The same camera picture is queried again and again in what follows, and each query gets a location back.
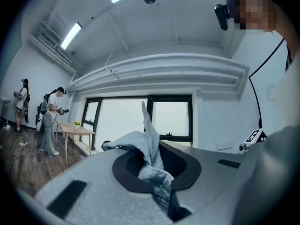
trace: white ceiling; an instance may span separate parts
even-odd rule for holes
[[[152,5],[144,0],[57,0],[48,25],[62,38],[76,22],[82,25],[68,50],[86,68],[102,63],[113,48],[112,58],[164,44],[227,51],[234,32],[221,30],[217,3],[225,0],[156,0]]]

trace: dark wood floor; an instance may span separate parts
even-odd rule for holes
[[[13,127],[10,131],[0,131],[0,145],[3,147],[0,156],[11,181],[16,188],[27,192],[31,196],[34,196],[48,181],[85,157],[69,139],[67,166],[62,135],[58,135],[58,145],[55,148],[60,154],[49,156],[46,152],[41,152],[40,148],[35,149],[41,144],[43,138],[42,135],[35,137],[35,133],[35,130],[23,128],[22,134],[18,134],[13,131]],[[20,150],[19,143],[23,141],[29,143],[29,146],[22,148],[9,170],[10,164]]]

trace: person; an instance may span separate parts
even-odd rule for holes
[[[297,0],[227,0],[230,17],[241,29],[278,32],[287,43],[287,71],[300,49]]]
[[[28,88],[28,79],[23,79],[23,87],[20,90],[19,94],[16,95],[16,103],[15,103],[15,123],[16,128],[15,131],[21,133],[21,122],[23,117],[23,110],[24,110],[24,102],[26,97],[29,95],[29,88]]]
[[[48,152],[49,155],[59,155],[54,148],[54,123],[57,116],[64,112],[58,108],[58,98],[63,97],[65,90],[62,87],[55,89],[47,98],[47,111],[44,115],[45,133],[43,136],[41,151]]]

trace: person wearing white shirt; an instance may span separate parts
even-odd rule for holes
[[[54,90],[47,98],[47,112],[44,115],[45,133],[43,136],[41,151],[48,152],[49,155],[59,155],[54,147],[54,128],[53,125],[58,115],[64,112],[58,108],[58,98],[63,97],[65,90],[62,87]]]
[[[20,133],[21,132],[21,122],[23,117],[23,110],[24,110],[24,102],[26,100],[26,97],[29,94],[29,88],[28,88],[28,79],[23,79],[23,87],[20,90],[20,92],[15,96],[15,123],[16,128],[15,132]]]

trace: white t-shirt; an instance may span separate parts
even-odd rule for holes
[[[49,104],[52,104],[55,108],[58,107],[57,96],[55,95],[55,93],[53,93],[53,94],[50,95],[49,100],[48,100],[48,104],[47,104],[47,111],[51,114],[51,116],[52,116],[53,118],[55,118],[56,115],[57,115],[57,112],[55,112],[55,111],[50,111],[50,110],[49,110]]]
[[[23,99],[20,100],[16,97],[16,102],[15,102],[15,106],[21,110],[24,109],[24,102],[25,102],[25,99],[27,97],[27,88],[23,88],[20,92],[20,94],[23,96]]]

